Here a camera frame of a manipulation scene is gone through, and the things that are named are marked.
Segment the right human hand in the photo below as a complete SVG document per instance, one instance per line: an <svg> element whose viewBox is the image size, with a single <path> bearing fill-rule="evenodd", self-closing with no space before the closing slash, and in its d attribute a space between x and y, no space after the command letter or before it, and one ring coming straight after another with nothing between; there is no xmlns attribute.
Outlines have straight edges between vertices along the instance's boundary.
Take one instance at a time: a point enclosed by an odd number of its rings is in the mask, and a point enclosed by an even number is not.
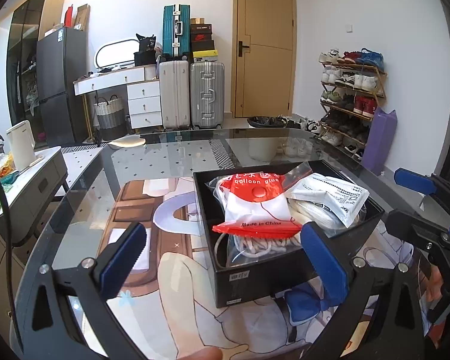
<svg viewBox="0 0 450 360"><path fill-rule="evenodd" d="M429 275L421 274L420 307L424 314L433 308L442 298L441 286L443 279L437 266L431 264Z"/></svg>

